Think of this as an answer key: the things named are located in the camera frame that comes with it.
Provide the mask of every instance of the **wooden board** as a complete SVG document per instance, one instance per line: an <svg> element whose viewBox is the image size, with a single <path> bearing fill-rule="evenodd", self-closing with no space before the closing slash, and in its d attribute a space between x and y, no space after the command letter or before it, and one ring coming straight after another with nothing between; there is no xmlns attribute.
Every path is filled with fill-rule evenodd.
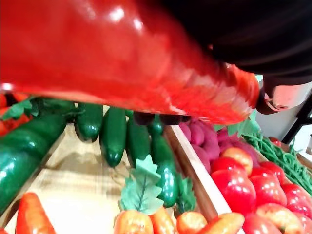
<svg viewBox="0 0 312 234"><path fill-rule="evenodd" d="M198 206L207 220L232 212L179 126L168 126L165 135L185 174L192 179Z"/></svg>

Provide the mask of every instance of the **red tomato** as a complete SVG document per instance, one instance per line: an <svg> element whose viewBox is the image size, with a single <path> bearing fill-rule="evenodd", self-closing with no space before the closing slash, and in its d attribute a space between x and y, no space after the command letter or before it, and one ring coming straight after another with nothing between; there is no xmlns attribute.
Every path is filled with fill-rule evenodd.
<svg viewBox="0 0 312 234"><path fill-rule="evenodd" d="M310 195L300 186L295 184L283 184L282 189L287 198L287 208L293 212L299 212L312 218L312 203Z"/></svg>
<svg viewBox="0 0 312 234"><path fill-rule="evenodd" d="M268 219L284 234L303 234L303 226L300 220L287 208L279 204L264 204L259 206L256 214Z"/></svg>
<svg viewBox="0 0 312 234"><path fill-rule="evenodd" d="M6 97L4 94L0 94L0 108L6 107Z"/></svg>
<svg viewBox="0 0 312 234"><path fill-rule="evenodd" d="M211 173L219 170L238 170L247 176L245 168L231 157L220 157L212 163Z"/></svg>
<svg viewBox="0 0 312 234"><path fill-rule="evenodd" d="M269 137L269 139L277 147L281 147L282 146L282 143L277 138L271 136L271 137Z"/></svg>
<svg viewBox="0 0 312 234"><path fill-rule="evenodd" d="M245 215L255 208L255 189L244 174L235 170L221 170L212 173L211 178L233 212Z"/></svg>
<svg viewBox="0 0 312 234"><path fill-rule="evenodd" d="M281 234L273 223L256 214L249 214L245 217L243 230L245 234Z"/></svg>
<svg viewBox="0 0 312 234"><path fill-rule="evenodd" d="M270 171L269 169L265 167L254 167L249 177L252 177L252 176L270 177L274 179L276 183L279 184L277 176L272 171Z"/></svg>
<svg viewBox="0 0 312 234"><path fill-rule="evenodd" d="M284 183L285 173L281 167L279 167L275 163L269 162L269 161L260 162L260 166L268 168L270 171L272 171L277 176L280 184Z"/></svg>
<svg viewBox="0 0 312 234"><path fill-rule="evenodd" d="M282 184L282 189L284 190L285 194L288 193L296 194L297 197L306 200L309 204L312 205L312 198L307 191L305 191L301 186L297 184Z"/></svg>
<svg viewBox="0 0 312 234"><path fill-rule="evenodd" d="M293 212L300 220L304 233L305 234L312 234L312 220L306 217L304 214L298 213L298 212Z"/></svg>
<svg viewBox="0 0 312 234"><path fill-rule="evenodd" d="M250 178L257 195L257 204L260 206L267 203L287 205L287 199L281 186L271 177L255 175Z"/></svg>
<svg viewBox="0 0 312 234"><path fill-rule="evenodd" d="M253 169L253 160L252 157L237 147L231 147L222 152L221 157L231 157L234 158L245 168L248 175L251 174Z"/></svg>

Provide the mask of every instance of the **black sleeve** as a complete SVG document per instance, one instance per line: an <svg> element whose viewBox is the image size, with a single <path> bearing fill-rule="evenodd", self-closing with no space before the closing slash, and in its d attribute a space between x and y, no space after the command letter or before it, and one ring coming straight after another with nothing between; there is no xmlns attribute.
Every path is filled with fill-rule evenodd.
<svg viewBox="0 0 312 234"><path fill-rule="evenodd" d="M214 56L291 85L312 81L312 0L163 0Z"/></svg>

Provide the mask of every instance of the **carrot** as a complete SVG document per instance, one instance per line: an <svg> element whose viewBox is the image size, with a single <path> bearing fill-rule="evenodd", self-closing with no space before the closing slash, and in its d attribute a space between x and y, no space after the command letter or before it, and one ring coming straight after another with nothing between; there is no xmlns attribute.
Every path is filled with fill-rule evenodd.
<svg viewBox="0 0 312 234"><path fill-rule="evenodd" d="M163 206L150 218L153 223L154 234L178 234L176 226Z"/></svg>
<svg viewBox="0 0 312 234"><path fill-rule="evenodd" d="M16 234L56 234L35 193L25 193L19 203Z"/></svg>
<svg viewBox="0 0 312 234"><path fill-rule="evenodd" d="M0 108L6 107L6 97L4 94L0 94Z"/></svg>

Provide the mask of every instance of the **artificial vegetable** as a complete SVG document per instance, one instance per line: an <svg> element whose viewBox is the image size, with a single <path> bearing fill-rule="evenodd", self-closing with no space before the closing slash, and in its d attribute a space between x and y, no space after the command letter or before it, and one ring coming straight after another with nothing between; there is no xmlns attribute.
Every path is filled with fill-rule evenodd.
<svg viewBox="0 0 312 234"><path fill-rule="evenodd" d="M232 211L245 215L255 208L255 189L245 174L236 170L221 170L212 173L211 178Z"/></svg>
<svg viewBox="0 0 312 234"><path fill-rule="evenodd" d="M11 94L14 97L16 102L25 101L26 99L29 98L29 94L23 94L23 93L11 93Z"/></svg>
<svg viewBox="0 0 312 234"><path fill-rule="evenodd" d="M243 137L269 161L280 166L292 183L300 185L312 195L312 178L308 175L307 168L297 160L293 144L290 146L290 152L286 153L261 134L248 134Z"/></svg>
<svg viewBox="0 0 312 234"><path fill-rule="evenodd" d="M130 176L125 179L121 190L119 203L124 211L116 220L114 234L155 234L149 215L153 215L163 204L157 198L161 188L156 186L160 180L156 171L157 165L153 164L150 155L144 160L136 160L136 166L130 170Z"/></svg>
<svg viewBox="0 0 312 234"><path fill-rule="evenodd" d="M284 191L274 177L264 177L254 175L249 179L255 189L257 203L260 206L267 203L276 203L282 206L287 205L287 199Z"/></svg>
<svg viewBox="0 0 312 234"><path fill-rule="evenodd" d="M249 214L245 217L243 230L245 234L282 234L272 222L257 214Z"/></svg>
<svg viewBox="0 0 312 234"><path fill-rule="evenodd" d="M261 176L261 177L271 178L274 180L274 182L276 184L279 185L279 181L278 181L278 178L276 177L276 175L272 171L270 171L269 169L267 169L265 167L254 167L249 178L251 178L253 176Z"/></svg>
<svg viewBox="0 0 312 234"><path fill-rule="evenodd" d="M0 109L0 118L8 110L8 107ZM0 120L0 136L12 131L13 129L19 127L20 125L27 123L30 120L25 114L22 114L19 118Z"/></svg>
<svg viewBox="0 0 312 234"><path fill-rule="evenodd" d="M212 163L211 173L216 172L216 171L220 171L220 170L241 171L247 177L247 172L246 172L245 168L243 167L243 165L231 157L220 157Z"/></svg>
<svg viewBox="0 0 312 234"><path fill-rule="evenodd" d="M126 130L125 111L110 107L103 119L100 147L102 155L111 167L117 166L121 161L126 144Z"/></svg>
<svg viewBox="0 0 312 234"><path fill-rule="evenodd" d="M0 91L224 124L255 107L256 77L203 52L158 1L94 2L94 14L75 0L14 0L1 9Z"/></svg>
<svg viewBox="0 0 312 234"><path fill-rule="evenodd" d="M282 142L280 142L277 138L275 138L273 136L270 136L269 139L277 147L281 147L282 146Z"/></svg>
<svg viewBox="0 0 312 234"><path fill-rule="evenodd" d="M78 104L79 114L75 119L75 130L82 140L95 141L102 127L103 106L89 103Z"/></svg>
<svg viewBox="0 0 312 234"><path fill-rule="evenodd" d="M136 160L144 160L147 155L151 155L151 141L147 127L138 125L133 117L127 123L126 151L129 162L134 166Z"/></svg>
<svg viewBox="0 0 312 234"><path fill-rule="evenodd" d="M152 136L155 134L162 134L162 132L164 131L164 125L160 121L159 115L155 115L153 123L148 125L148 131Z"/></svg>
<svg viewBox="0 0 312 234"><path fill-rule="evenodd" d="M179 234L196 234L207 224L205 217L201 213L194 211L184 212L176 220Z"/></svg>
<svg viewBox="0 0 312 234"><path fill-rule="evenodd" d="M285 173L283 169L277 166L275 163L267 161L267 162L260 162L260 166L262 168L267 168L277 176L279 183L282 185L285 181Z"/></svg>
<svg viewBox="0 0 312 234"><path fill-rule="evenodd" d="M312 220L308 217L306 217L304 214L298 213L298 212L293 212L297 218L299 218L303 229L304 229L304 234L312 234Z"/></svg>
<svg viewBox="0 0 312 234"><path fill-rule="evenodd" d="M64 115L68 122L72 122L75 119L76 107L72 101L66 101L54 98L34 98L31 100L32 108L38 106L39 116L59 114Z"/></svg>
<svg viewBox="0 0 312 234"><path fill-rule="evenodd" d="M193 211L195 209L196 197L194 191L192 190L193 183L191 179L183 179L181 173L177 173L176 178L178 182L179 196L176 200L175 212L181 215L185 212Z"/></svg>
<svg viewBox="0 0 312 234"><path fill-rule="evenodd" d="M282 189L287 198L286 207L293 212L299 212L312 218L312 198L296 184L283 184Z"/></svg>
<svg viewBox="0 0 312 234"><path fill-rule="evenodd" d="M0 108L6 107L6 97L4 94L0 93Z"/></svg>
<svg viewBox="0 0 312 234"><path fill-rule="evenodd" d="M160 207L150 218L153 224L154 234L179 234L164 207Z"/></svg>
<svg viewBox="0 0 312 234"><path fill-rule="evenodd" d="M253 160L250 157L250 155L247 154L245 151L237 147L231 147L223 151L223 153L221 154L221 157L234 158L237 162L243 165L248 175L251 174L252 169L253 169Z"/></svg>
<svg viewBox="0 0 312 234"><path fill-rule="evenodd" d="M35 193L25 193L19 203L16 234L56 234Z"/></svg>
<svg viewBox="0 0 312 234"><path fill-rule="evenodd" d="M244 220L244 216L239 213L221 214L197 234L236 234L243 226Z"/></svg>
<svg viewBox="0 0 312 234"><path fill-rule="evenodd" d="M5 231L5 229L0 228L0 234L8 234L8 233Z"/></svg>
<svg viewBox="0 0 312 234"><path fill-rule="evenodd" d="M63 116L46 115L0 138L0 214L40 165L65 126Z"/></svg>
<svg viewBox="0 0 312 234"><path fill-rule="evenodd" d="M176 166L168 143L160 135L152 137L152 159L158 166L157 173L161 176L157 186L161 187L162 191L158 198L164 201L165 207L171 207L176 203L179 194Z"/></svg>

